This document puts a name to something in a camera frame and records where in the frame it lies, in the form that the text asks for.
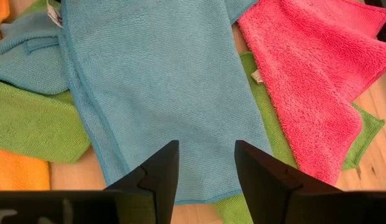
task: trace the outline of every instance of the fluffy pink cloth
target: fluffy pink cloth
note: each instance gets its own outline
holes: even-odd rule
[[[260,0],[239,20],[300,170],[334,184],[361,130],[351,102],[386,71],[386,9]]]

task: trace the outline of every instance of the white tag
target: white tag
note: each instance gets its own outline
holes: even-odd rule
[[[262,75],[260,74],[259,70],[254,71],[254,72],[251,74],[251,77],[252,77],[258,84],[263,83]]]
[[[49,0],[46,0],[46,7],[48,8],[48,16],[50,19],[60,28],[63,28],[63,19],[60,13],[56,11],[53,6],[49,4]]]

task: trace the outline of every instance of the blue cloth edge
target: blue cloth edge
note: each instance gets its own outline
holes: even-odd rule
[[[59,36],[58,36],[58,38],[59,38],[59,45],[60,45],[60,46],[63,45],[62,43],[60,43],[60,39],[65,39],[65,37],[61,37],[61,35],[63,35],[63,34],[60,33]],[[60,53],[63,54],[63,67],[65,68],[66,65],[64,65],[64,64],[67,62],[67,61],[65,60],[65,59],[67,58],[67,56],[66,56],[67,53],[64,52],[64,50],[62,50],[62,48],[63,48],[63,47],[60,47]],[[68,83],[71,82],[71,80],[69,79],[68,76],[66,76],[66,81],[67,81]],[[68,85],[68,87],[69,87],[69,89],[70,89],[70,91],[71,91],[72,93],[73,93],[73,92],[76,92],[76,90],[74,89],[74,85]],[[75,108],[76,108],[78,114],[81,114],[80,107],[79,107],[80,101],[79,101],[79,100],[74,100],[74,104],[76,105]],[[92,136],[92,132],[91,132],[90,128],[86,125],[86,123],[85,123],[85,122],[82,122],[82,125],[83,125],[85,131],[87,132],[88,136],[89,136],[89,137]],[[95,138],[91,138],[91,137],[90,137],[90,141],[91,141],[91,144],[92,144],[93,149],[98,148],[98,145],[99,145],[99,144],[97,143],[97,141],[96,141]],[[98,158],[99,163],[102,164],[101,161],[103,161],[103,156],[101,155],[101,153],[100,153],[99,151],[95,151],[95,154],[96,154],[96,157]],[[106,184],[108,185],[108,183],[110,182],[110,180],[108,179],[109,174],[108,174],[107,170],[106,170],[106,169],[101,169],[101,172],[104,174],[104,175],[103,175],[103,176],[104,176],[104,181],[105,181]]]
[[[29,45],[29,41],[25,41],[23,43],[23,48],[24,48],[25,53],[27,55],[29,55],[29,54],[31,54],[31,52],[33,52],[35,50],[42,49],[45,47],[53,47],[56,45],[58,45],[58,42],[52,42],[52,43],[46,43],[46,44],[40,44],[40,45]]]
[[[63,1],[63,2],[62,2],[62,5],[61,5],[61,10],[62,10],[62,12],[64,12],[64,14],[67,14],[67,7],[66,7],[67,4],[68,4],[68,1]],[[69,30],[69,27],[67,26],[67,24],[68,24],[68,18],[67,18],[67,16],[63,16],[63,32],[64,32],[64,36],[65,36],[65,42],[66,42],[67,47],[69,48],[69,51],[70,51],[70,57],[71,57],[71,60],[72,60],[72,62],[74,63],[74,68],[75,68],[75,70],[77,71],[77,73],[79,73],[80,75],[82,75],[82,76],[85,77],[85,75],[83,74],[83,72],[82,72],[82,70],[81,70],[81,66],[80,66],[80,64],[79,64],[79,61],[77,61],[77,59],[76,59],[76,54],[73,54],[73,52],[72,52],[72,49],[73,49],[73,43],[71,42],[71,33],[70,33],[70,30]],[[80,79],[80,81],[81,81],[82,85],[83,85],[86,89],[89,89],[89,90],[90,90],[90,88],[88,88],[87,83],[86,83],[84,80]],[[93,106],[98,110],[99,106],[98,106],[98,103],[97,103],[96,99],[91,95],[90,92],[87,91],[86,94],[87,94],[88,97],[90,98],[90,100],[91,100]],[[102,112],[101,110],[98,110],[98,116],[100,117],[100,119],[101,119],[102,122],[103,122],[103,126],[104,126],[104,128],[106,129],[105,131],[107,131],[107,132],[109,133],[109,136],[110,136],[111,140],[112,140],[113,142],[116,143],[116,147],[117,147],[116,153],[117,153],[117,155],[118,155],[120,158],[123,158],[123,155],[121,154],[121,149],[119,148],[118,142],[116,141],[113,132],[112,132],[111,129],[109,128],[109,123],[108,123],[107,119],[105,119],[105,117],[104,117],[104,115],[103,115],[103,112]],[[93,137],[91,131],[88,132],[88,135]],[[96,140],[93,140],[94,138],[91,138],[91,137],[90,137],[90,139],[91,139],[92,142],[93,142],[93,141],[95,142],[96,146],[98,146],[97,141],[96,141]],[[103,165],[105,165],[105,162],[104,162],[104,159],[103,159],[103,157],[102,157],[101,154],[100,154],[100,156],[98,156],[98,161],[99,161],[99,163],[101,164],[101,167],[106,167],[106,166],[103,166]],[[123,163],[122,163],[122,166],[123,166],[123,168],[124,168],[126,174],[130,173],[131,169],[129,168],[129,166],[127,165],[126,162],[123,162]],[[108,180],[108,178],[105,178],[105,181],[106,181],[106,185],[112,184],[112,182],[111,182],[110,180]]]
[[[225,199],[225,198],[229,198],[229,197],[233,197],[233,196],[236,196],[236,195],[239,195],[239,194],[242,194],[242,190],[241,189],[239,189],[239,190],[232,190],[230,192],[224,193],[222,195],[215,196],[215,197],[207,199],[207,200],[180,200],[180,201],[175,202],[175,205],[185,205],[185,204],[191,204],[191,203],[214,203],[214,202],[217,202],[219,200],[222,200],[222,199]]]
[[[234,16],[230,20],[231,24],[233,25],[233,23],[235,23],[238,20],[238,18],[240,18],[243,15],[243,13],[245,13],[256,2],[257,2],[257,0],[252,0],[243,10],[241,10],[236,16]]]

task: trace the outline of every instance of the pink cloth corner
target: pink cloth corner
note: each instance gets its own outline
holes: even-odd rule
[[[386,71],[386,9],[260,0],[238,20],[300,170],[334,184],[361,130],[351,102]]]

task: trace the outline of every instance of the dark plastic piece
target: dark plastic piece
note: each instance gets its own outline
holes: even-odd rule
[[[147,190],[154,195],[157,224],[170,223],[178,185],[179,141],[170,141],[131,173],[142,177],[142,174],[138,172],[145,173],[137,184],[138,189]],[[134,187],[131,186],[128,176],[113,183],[105,190],[123,190]]]
[[[386,192],[343,192],[244,141],[235,160],[254,223],[386,223]]]

